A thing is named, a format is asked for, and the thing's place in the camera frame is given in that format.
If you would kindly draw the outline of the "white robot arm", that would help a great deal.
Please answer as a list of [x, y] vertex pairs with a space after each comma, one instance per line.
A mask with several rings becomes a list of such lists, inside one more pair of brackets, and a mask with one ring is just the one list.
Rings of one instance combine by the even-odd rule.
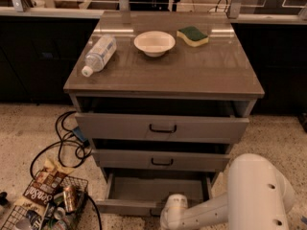
[[199, 230], [225, 223], [228, 230], [289, 230], [295, 204], [290, 181], [269, 160], [246, 153], [233, 160], [227, 192], [194, 207], [187, 197], [170, 195], [161, 212], [163, 230]]

